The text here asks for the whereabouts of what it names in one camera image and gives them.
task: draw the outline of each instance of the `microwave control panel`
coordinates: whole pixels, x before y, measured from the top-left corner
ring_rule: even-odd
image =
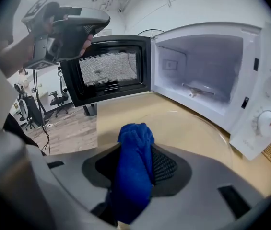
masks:
[[[246,110],[247,117],[230,137],[230,144],[249,160],[257,157],[271,143],[271,45],[263,54],[259,82],[251,97],[252,105]]]

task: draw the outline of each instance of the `microwave door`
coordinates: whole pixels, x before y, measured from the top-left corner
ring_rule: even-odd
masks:
[[[75,106],[150,91],[150,38],[96,37],[82,57],[61,67]]]

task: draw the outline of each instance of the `beige countertop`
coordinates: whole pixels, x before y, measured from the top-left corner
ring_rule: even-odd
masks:
[[[171,118],[168,111],[176,113]],[[117,142],[120,128],[128,123],[145,122],[155,142],[217,159],[232,168],[264,196],[271,194],[271,163],[260,154],[253,161],[244,158],[218,136],[209,124],[194,120],[192,110],[153,92],[127,96],[98,103],[98,146]],[[226,141],[229,134],[216,127]]]

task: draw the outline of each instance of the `gray device base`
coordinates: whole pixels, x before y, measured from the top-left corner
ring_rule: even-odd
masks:
[[[153,197],[132,229],[237,229],[249,226],[271,199],[222,163],[185,150],[158,145],[185,159],[188,184],[174,196]],[[58,230],[114,229],[90,211],[106,199],[107,189],[82,174],[83,162],[108,148],[43,157],[40,150],[9,132],[0,132],[0,195],[25,219]],[[48,163],[64,164],[52,169]],[[218,188],[231,185],[250,207],[237,221]]]

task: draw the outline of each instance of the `white knob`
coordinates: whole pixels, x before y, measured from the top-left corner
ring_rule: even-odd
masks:
[[[258,130],[263,136],[271,136],[271,111],[265,111],[258,118]]]

